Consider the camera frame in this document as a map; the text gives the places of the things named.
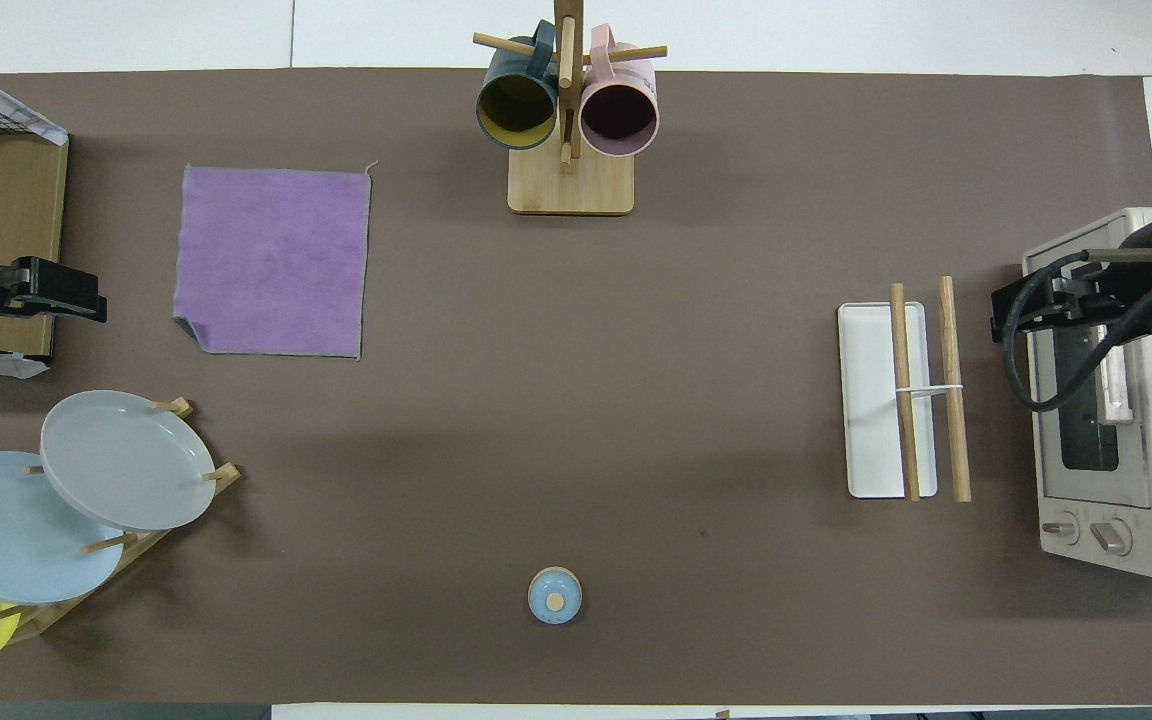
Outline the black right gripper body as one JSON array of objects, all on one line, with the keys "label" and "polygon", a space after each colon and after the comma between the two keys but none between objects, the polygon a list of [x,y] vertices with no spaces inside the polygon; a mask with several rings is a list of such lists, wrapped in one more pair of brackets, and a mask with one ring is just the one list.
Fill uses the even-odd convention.
[{"label": "black right gripper body", "polygon": [[1106,325],[1123,320],[1128,310],[1152,291],[1152,250],[1079,251],[1032,272],[1030,329]]}]

